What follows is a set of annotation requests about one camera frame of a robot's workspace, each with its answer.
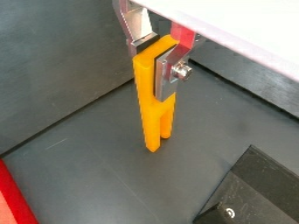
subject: gray wall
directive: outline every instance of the gray wall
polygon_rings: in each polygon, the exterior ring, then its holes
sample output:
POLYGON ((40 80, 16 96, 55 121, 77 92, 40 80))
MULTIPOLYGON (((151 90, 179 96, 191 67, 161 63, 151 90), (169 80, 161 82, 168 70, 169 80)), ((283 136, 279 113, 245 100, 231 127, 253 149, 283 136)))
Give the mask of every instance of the gray wall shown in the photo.
POLYGON ((0 153, 131 79, 124 42, 111 0, 0 1, 0 153))
POLYGON ((299 117, 297 82, 212 41, 207 41, 193 52, 191 59, 287 113, 299 117))

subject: small white symbol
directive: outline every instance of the small white symbol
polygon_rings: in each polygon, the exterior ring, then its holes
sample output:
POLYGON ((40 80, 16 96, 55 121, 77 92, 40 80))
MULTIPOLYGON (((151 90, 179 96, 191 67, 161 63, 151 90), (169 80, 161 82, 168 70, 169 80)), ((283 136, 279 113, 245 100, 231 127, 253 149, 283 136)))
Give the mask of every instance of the small white symbol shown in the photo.
POLYGON ((228 216, 233 219, 235 218, 235 211, 231 208, 227 208, 228 216))

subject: metal arm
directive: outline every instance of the metal arm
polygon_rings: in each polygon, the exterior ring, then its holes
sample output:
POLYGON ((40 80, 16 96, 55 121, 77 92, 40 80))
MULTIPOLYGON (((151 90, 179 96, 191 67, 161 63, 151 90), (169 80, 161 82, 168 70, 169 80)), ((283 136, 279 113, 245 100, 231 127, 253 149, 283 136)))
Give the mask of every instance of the metal arm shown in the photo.
MULTIPOLYGON (((113 8, 127 37, 129 55, 133 57, 160 37, 152 30, 147 9, 128 0, 113 0, 113 8)), ((163 102, 175 92, 179 80, 187 81, 192 69, 187 66, 191 50, 204 43, 193 31, 172 23, 172 38, 177 45, 156 59, 155 98, 163 102)))
POLYGON ((147 9, 128 0, 112 0, 117 20, 121 24, 129 55, 133 57, 160 37, 152 30, 147 9))

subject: black object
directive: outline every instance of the black object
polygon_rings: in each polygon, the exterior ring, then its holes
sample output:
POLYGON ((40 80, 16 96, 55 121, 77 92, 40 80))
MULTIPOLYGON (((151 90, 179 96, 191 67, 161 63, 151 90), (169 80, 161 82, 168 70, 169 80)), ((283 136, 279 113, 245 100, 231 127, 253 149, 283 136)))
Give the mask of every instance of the black object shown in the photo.
POLYGON ((215 223, 220 203, 235 223, 299 223, 299 178, 255 146, 249 146, 211 195, 193 224, 215 223))
POLYGON ((193 224, 233 224, 229 213, 221 206, 221 203, 209 208, 196 219, 193 224))

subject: red object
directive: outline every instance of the red object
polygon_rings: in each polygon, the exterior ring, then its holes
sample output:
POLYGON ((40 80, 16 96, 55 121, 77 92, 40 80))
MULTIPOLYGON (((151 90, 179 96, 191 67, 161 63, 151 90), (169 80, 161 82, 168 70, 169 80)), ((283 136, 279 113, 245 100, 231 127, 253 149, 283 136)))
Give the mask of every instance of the red object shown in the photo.
POLYGON ((183 45, 188 49, 192 49, 195 31, 172 22, 171 35, 172 38, 180 42, 180 45, 183 45))
POLYGON ((14 183, 13 177, 5 167, 5 163, 0 160, 0 192, 4 195, 5 205, 8 206, 13 219, 17 224, 36 224, 39 223, 34 219, 33 212, 26 205, 24 196, 18 190, 18 187, 14 183))

